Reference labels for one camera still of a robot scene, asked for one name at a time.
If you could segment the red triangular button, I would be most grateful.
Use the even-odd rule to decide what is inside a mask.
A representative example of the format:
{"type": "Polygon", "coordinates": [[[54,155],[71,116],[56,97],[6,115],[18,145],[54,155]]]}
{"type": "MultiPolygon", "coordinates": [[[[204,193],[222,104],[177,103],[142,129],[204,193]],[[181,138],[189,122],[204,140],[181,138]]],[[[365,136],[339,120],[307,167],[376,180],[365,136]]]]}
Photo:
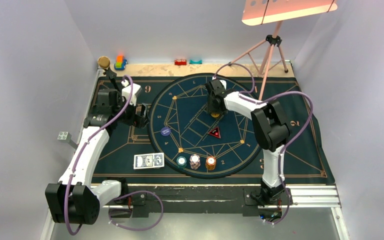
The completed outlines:
{"type": "Polygon", "coordinates": [[[207,134],[210,136],[213,136],[215,138],[218,138],[218,139],[221,138],[221,132],[220,132],[220,128],[218,126],[215,127],[214,129],[210,130],[207,134]]]}

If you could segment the pink white poker chip stack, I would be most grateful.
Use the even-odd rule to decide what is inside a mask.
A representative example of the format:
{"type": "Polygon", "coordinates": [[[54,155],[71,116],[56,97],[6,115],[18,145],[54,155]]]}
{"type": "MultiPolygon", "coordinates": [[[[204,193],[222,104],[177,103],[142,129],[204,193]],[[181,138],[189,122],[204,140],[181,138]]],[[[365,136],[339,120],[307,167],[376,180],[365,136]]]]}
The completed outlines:
{"type": "Polygon", "coordinates": [[[201,158],[197,154],[193,154],[189,158],[190,168],[192,170],[197,170],[201,166],[201,158]]]}

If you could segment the green poker chip stack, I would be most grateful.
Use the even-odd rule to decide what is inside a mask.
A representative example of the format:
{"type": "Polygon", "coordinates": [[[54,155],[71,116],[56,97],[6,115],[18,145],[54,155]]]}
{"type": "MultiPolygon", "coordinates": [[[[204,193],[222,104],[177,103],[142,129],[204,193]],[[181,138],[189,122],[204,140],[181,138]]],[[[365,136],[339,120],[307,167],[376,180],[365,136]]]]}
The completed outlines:
{"type": "Polygon", "coordinates": [[[176,159],[177,167],[180,169],[184,169],[187,166],[187,159],[184,156],[179,156],[176,159]]]}

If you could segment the yellow dealer button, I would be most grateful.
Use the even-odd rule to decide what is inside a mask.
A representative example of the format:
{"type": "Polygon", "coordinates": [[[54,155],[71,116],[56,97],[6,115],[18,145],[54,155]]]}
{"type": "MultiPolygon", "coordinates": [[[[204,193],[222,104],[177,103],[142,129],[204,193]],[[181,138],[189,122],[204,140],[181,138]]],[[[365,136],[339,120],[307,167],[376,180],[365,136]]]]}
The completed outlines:
{"type": "Polygon", "coordinates": [[[220,116],[220,114],[219,113],[211,113],[210,114],[213,118],[218,118],[219,116],[220,116]]]}

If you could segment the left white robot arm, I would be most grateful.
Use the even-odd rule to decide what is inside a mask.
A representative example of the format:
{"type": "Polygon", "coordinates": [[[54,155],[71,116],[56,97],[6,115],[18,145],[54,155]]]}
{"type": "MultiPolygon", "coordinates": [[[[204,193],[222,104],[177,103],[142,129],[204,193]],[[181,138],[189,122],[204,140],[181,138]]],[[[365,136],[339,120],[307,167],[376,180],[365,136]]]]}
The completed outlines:
{"type": "Polygon", "coordinates": [[[105,145],[119,123],[137,128],[147,124],[146,110],[137,114],[140,85],[128,84],[121,90],[101,89],[83,122],[79,145],[57,183],[45,189],[45,198],[55,223],[92,225],[100,209],[114,201],[126,203],[129,191],[119,180],[105,180],[91,188],[93,173],[105,145]]]}

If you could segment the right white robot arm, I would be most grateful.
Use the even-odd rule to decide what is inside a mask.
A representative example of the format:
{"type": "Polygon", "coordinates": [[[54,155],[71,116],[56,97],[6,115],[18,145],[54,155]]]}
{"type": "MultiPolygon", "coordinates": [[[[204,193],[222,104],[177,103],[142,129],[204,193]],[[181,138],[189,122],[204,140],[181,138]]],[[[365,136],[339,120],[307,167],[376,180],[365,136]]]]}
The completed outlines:
{"type": "Polygon", "coordinates": [[[227,89],[217,78],[205,83],[207,111],[210,114],[235,112],[251,120],[253,132],[263,151],[260,193],[250,197],[262,206],[277,202],[285,192],[284,151],[291,135],[286,113],[277,100],[263,102],[227,89]]]}

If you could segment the orange red poker chip stack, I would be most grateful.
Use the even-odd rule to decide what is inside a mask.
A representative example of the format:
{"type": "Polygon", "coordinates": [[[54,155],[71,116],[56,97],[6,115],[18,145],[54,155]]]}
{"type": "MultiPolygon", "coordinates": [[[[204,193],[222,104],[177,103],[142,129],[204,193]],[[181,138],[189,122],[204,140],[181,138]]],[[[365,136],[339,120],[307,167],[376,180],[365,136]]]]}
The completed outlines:
{"type": "Polygon", "coordinates": [[[217,161],[213,156],[208,156],[205,161],[205,167],[208,171],[213,171],[216,168],[217,161]]]}

